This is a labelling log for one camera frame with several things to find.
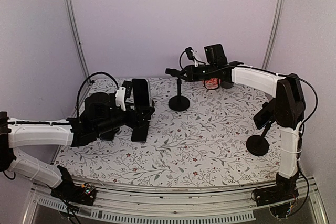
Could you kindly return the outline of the black phone blue edge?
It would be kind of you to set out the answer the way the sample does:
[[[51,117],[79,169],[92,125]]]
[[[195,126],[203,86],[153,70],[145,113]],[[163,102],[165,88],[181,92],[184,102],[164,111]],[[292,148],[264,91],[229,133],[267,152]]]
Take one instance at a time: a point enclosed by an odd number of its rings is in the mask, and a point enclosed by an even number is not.
[[[113,141],[115,137],[114,133],[104,133],[100,134],[99,139],[102,141]]]

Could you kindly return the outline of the black tall round-base stand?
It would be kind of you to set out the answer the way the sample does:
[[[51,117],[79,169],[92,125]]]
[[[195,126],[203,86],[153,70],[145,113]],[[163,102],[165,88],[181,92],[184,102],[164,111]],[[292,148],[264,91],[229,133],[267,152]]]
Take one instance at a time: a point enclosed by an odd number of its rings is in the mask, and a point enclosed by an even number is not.
[[[271,123],[267,123],[261,135],[252,135],[246,141],[247,150],[254,156],[261,157],[267,154],[269,143],[266,135],[271,128]]]

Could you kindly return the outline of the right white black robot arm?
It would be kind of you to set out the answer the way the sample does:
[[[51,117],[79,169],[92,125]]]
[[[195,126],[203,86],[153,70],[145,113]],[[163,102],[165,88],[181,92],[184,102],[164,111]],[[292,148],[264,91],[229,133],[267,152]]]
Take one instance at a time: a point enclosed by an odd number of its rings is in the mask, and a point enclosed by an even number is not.
[[[276,183],[271,196],[276,201],[284,200],[291,194],[292,186],[299,176],[299,158],[302,144],[302,130],[306,103],[296,74],[280,75],[247,66],[239,61],[228,62],[221,44],[204,48],[207,63],[202,64],[194,57],[191,48],[185,53],[192,65],[184,68],[166,69],[166,74],[187,82],[218,79],[223,88],[241,84],[260,90],[272,98],[254,116],[258,129],[268,131],[272,123],[277,123],[281,137],[281,160]]]

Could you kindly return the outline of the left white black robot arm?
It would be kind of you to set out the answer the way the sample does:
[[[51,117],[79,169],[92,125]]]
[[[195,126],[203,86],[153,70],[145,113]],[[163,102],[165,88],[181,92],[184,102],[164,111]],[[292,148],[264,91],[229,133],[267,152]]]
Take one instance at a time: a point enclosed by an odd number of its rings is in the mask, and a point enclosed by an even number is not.
[[[85,99],[80,116],[59,121],[22,121],[10,119],[1,112],[1,171],[20,173],[57,190],[67,200],[78,195],[66,168],[39,161],[19,151],[20,146],[63,145],[86,146],[96,140],[110,141],[120,127],[126,125],[134,133],[147,129],[154,113],[154,102],[148,95],[134,95],[133,103],[127,96],[97,92]]]

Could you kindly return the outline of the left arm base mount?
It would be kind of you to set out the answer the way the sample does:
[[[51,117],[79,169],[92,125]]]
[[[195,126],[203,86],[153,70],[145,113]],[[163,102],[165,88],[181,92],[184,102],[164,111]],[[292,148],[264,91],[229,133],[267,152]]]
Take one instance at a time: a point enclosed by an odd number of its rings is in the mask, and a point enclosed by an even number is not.
[[[50,195],[64,201],[93,206],[97,194],[95,186],[89,183],[77,186],[66,168],[60,165],[57,168],[60,170],[62,181],[59,186],[51,190]]]

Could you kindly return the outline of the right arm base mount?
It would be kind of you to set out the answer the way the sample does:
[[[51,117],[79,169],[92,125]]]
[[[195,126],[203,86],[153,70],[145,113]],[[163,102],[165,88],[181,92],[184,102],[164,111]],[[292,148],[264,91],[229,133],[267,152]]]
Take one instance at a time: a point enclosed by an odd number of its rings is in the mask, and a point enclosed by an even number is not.
[[[306,182],[307,185],[307,192],[306,196],[301,203],[301,205],[296,208],[298,203],[298,196],[299,192],[296,186],[296,181],[299,178],[299,176],[302,176]],[[277,218],[277,219],[286,219],[288,217],[291,217],[295,215],[297,212],[299,212],[303,206],[306,204],[308,196],[309,196],[309,182],[302,170],[299,168],[297,173],[291,177],[290,179],[286,179],[281,177],[279,174],[276,175],[276,184],[271,187],[257,187],[254,189],[251,194],[250,198],[252,201],[254,201],[257,206],[264,206],[274,203],[279,203],[286,200],[293,199],[293,203],[287,202],[283,205],[277,205],[274,207],[270,207],[271,214]]]

